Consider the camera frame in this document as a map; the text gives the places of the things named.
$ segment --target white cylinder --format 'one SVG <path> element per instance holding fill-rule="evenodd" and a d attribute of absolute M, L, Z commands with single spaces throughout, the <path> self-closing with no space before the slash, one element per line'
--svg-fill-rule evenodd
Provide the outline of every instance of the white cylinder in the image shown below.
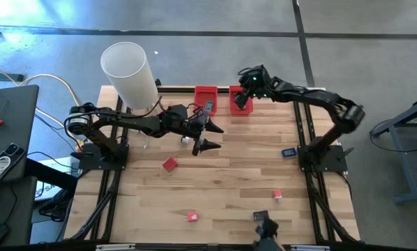
<path fill-rule="evenodd" d="M 100 59 L 103 72 L 131 109 L 145 109 L 158 99 L 158 89 L 138 44 L 121 42 L 109 46 Z"/>

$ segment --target gray floor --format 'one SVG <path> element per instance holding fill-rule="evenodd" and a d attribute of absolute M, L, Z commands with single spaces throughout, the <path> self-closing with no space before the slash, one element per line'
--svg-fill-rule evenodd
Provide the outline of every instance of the gray floor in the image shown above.
<path fill-rule="evenodd" d="M 417 0 L 299 3 L 306 32 L 417 33 Z M 294 20 L 290 0 L 0 0 L 1 25 L 295 32 Z M 238 70 L 260 63 L 272 75 L 306 85 L 297 38 L 5 34 L 0 38 L 0 67 L 28 76 L 61 76 L 82 102 L 96 102 L 100 86 L 109 84 L 100 69 L 100 55 L 119 41 L 144 47 L 153 74 L 165 85 L 229 85 L 237 81 Z M 417 202 L 396 206 L 392 201 L 393 195 L 407 189 L 400 161 L 394 153 L 371 145 L 368 138 L 372 126 L 417 101 L 417 40 L 308 39 L 307 44 L 315 85 L 363 104 L 367 112 L 360 128 L 340 140 L 347 147 L 356 147 L 347 162 L 362 239 L 417 248 Z M 52 79 L 33 83 L 40 85 L 38 106 L 65 118 L 73 105 L 67 90 Z M 11 85 L 0 82 L 0 86 Z M 391 146 L 385 137 L 380 143 Z M 65 143 L 38 121 L 29 151 L 44 151 L 54 157 L 69 154 Z M 51 241 L 37 234 L 47 231 L 47 224 L 37 224 L 43 226 L 34 227 L 34 240 Z"/>

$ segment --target red cube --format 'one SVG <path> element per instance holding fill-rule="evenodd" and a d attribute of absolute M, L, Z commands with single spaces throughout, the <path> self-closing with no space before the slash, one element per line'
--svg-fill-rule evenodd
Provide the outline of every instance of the red cube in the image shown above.
<path fill-rule="evenodd" d="M 165 161 L 162 166 L 168 171 L 171 172 L 175 167 L 178 166 L 178 163 L 172 158 L 168 158 L 167 161 Z"/>
<path fill-rule="evenodd" d="M 273 191 L 273 198 L 274 199 L 281 199 L 281 198 L 283 198 L 283 196 L 281 196 L 281 191 L 280 190 L 274 190 Z"/>
<path fill-rule="evenodd" d="M 188 213 L 187 214 L 188 222 L 196 222 L 197 221 L 197 214 L 196 213 Z"/>

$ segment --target wooden tabletop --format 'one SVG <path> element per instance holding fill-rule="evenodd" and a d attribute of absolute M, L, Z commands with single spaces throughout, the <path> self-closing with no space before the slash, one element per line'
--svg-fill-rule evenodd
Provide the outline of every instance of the wooden tabletop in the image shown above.
<path fill-rule="evenodd" d="M 115 108 L 116 101 L 114 88 L 102 86 L 98 106 Z M 191 102 L 192 93 L 164 93 L 162 98 L 164 106 Z M 252 212 L 268 210 L 280 226 L 282 244 L 315 243 L 305 177 L 297 158 L 281 155 L 282 149 L 299 145 L 294 106 L 253 100 L 253 109 L 249 116 L 231 116 L 228 94 L 218 94 L 212 120 L 225 133 L 204 136 L 222 148 L 197 157 L 191 154 L 192 142 L 182 145 L 179 135 L 150 138 L 144 149 L 145 136 L 130 131 L 130 156 L 121 176 L 111 242 L 248 244 L 259 238 Z M 316 133 L 322 135 L 333 124 L 322 108 L 311 110 Z M 305 123 L 302 105 L 301 113 Z M 107 135 L 110 130 L 102 129 Z M 179 164 L 170 173 L 162 167 L 168 157 Z M 79 180 L 65 238 L 75 234 L 95 208 L 101 176 L 102 171 L 92 171 Z M 337 174 L 324 176 L 332 212 L 359 239 L 347 184 Z M 272 198 L 275 189 L 283 199 Z M 190 212 L 197 213 L 197 222 L 187 221 Z M 319 217 L 326 236 L 324 217 Z M 105 220 L 106 211 L 99 234 Z"/>

